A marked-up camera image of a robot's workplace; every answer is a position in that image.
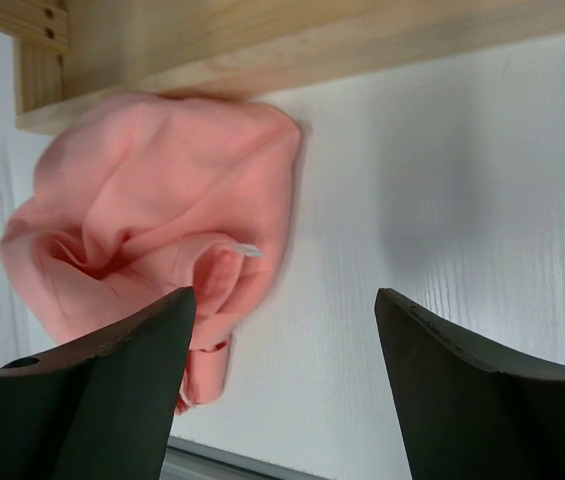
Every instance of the cloth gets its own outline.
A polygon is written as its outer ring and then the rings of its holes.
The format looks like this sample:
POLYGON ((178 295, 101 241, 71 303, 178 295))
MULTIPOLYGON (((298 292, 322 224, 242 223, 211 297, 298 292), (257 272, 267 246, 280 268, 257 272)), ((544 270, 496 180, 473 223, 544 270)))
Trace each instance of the cloth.
POLYGON ((0 258, 64 343, 193 285, 197 314, 176 413, 222 392, 234 327, 274 281, 300 132, 261 104, 111 98, 42 155, 0 258), (254 250, 261 256, 246 256, 254 250))

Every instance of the crumpled fabric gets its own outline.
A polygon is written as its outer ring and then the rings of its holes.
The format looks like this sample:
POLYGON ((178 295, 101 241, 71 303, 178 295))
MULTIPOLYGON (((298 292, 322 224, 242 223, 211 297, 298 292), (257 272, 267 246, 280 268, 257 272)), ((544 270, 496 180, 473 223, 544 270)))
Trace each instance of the crumpled fabric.
POLYGON ((262 104, 106 100, 52 142, 6 226, 13 288, 65 343, 192 285, 176 413, 212 402, 232 332, 280 265, 299 143, 293 121, 262 104))

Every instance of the wooden corner joint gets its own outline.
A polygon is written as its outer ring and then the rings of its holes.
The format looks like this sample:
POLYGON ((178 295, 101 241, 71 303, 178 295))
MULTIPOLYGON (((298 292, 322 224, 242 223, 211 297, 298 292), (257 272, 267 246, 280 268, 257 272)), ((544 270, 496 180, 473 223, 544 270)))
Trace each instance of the wooden corner joint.
POLYGON ((43 0, 0 0, 0 32, 59 54, 69 51, 66 10, 43 0))

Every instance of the wooden tray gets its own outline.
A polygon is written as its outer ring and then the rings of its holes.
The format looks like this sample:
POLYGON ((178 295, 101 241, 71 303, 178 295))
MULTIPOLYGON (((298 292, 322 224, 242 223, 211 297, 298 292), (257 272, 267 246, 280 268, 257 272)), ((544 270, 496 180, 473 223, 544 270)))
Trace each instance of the wooden tray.
POLYGON ((244 99, 565 30, 565 0, 46 1, 69 52, 15 47, 17 126, 45 134, 118 92, 244 99))

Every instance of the pink cloth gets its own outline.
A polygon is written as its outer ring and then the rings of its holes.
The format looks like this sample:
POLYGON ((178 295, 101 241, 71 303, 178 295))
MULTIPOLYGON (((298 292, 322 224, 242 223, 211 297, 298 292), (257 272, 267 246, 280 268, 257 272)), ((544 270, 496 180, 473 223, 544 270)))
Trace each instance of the pink cloth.
POLYGON ((286 244, 300 133, 260 104, 122 95, 47 149, 0 243, 14 289, 64 343, 193 285, 178 413, 222 392, 231 333, 286 244), (252 244, 261 257, 247 257, 252 244))

